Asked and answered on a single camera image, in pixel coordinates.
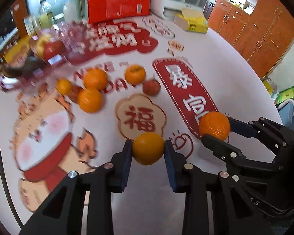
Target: black cable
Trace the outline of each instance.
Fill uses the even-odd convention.
[[[22,229],[24,227],[20,217],[18,216],[15,206],[12,202],[12,198],[9,192],[9,188],[8,188],[8,184],[6,182],[6,178],[5,178],[5,173],[4,173],[4,168],[3,168],[3,162],[2,162],[2,156],[1,156],[1,150],[0,150],[0,177],[1,177],[1,181],[2,181],[2,185],[3,185],[3,189],[4,189],[4,193],[6,196],[6,199],[8,200],[10,209],[12,211],[12,214],[16,220],[16,222],[18,223],[18,225],[20,226],[20,228]]]

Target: tangerine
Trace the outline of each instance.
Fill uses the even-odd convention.
[[[84,77],[84,86],[87,89],[104,90],[108,84],[108,74],[98,68],[86,71]]]
[[[145,132],[133,142],[132,154],[142,165],[151,165],[158,161],[165,150],[163,138],[155,132]]]
[[[231,126],[227,116],[211,111],[201,118],[198,129],[201,136],[209,134],[223,141],[228,138]]]
[[[124,77],[127,83],[131,85],[138,85],[146,78],[146,71],[143,66],[133,64],[126,69]]]
[[[103,96],[97,89],[83,89],[78,94],[77,103],[81,110],[95,113],[103,106]]]
[[[57,90],[59,94],[67,95],[72,90],[72,82],[65,78],[58,79]]]

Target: tissue box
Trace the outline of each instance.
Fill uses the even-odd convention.
[[[88,21],[149,15],[150,0],[88,0]]]
[[[180,28],[191,32],[206,34],[209,29],[208,21],[203,13],[192,9],[183,9],[182,13],[175,16],[174,23]]]

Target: cartoon character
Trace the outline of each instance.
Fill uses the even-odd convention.
[[[71,104],[57,90],[48,91],[47,84],[27,103],[20,98],[17,101],[19,119],[14,125],[13,156],[24,174],[19,181],[22,201],[27,209],[35,211],[68,172],[94,170],[87,162],[96,157],[95,138],[84,129],[77,147],[71,144]]]

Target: red sticker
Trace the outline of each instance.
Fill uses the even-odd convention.
[[[149,53],[158,45],[148,30],[134,22],[113,21],[88,25],[84,36],[76,42],[68,60],[73,65],[87,62],[101,54],[117,55],[137,50]]]
[[[198,131],[201,117],[210,111],[218,111],[205,87],[187,64],[179,59],[157,59],[152,66],[188,129],[201,139]]]

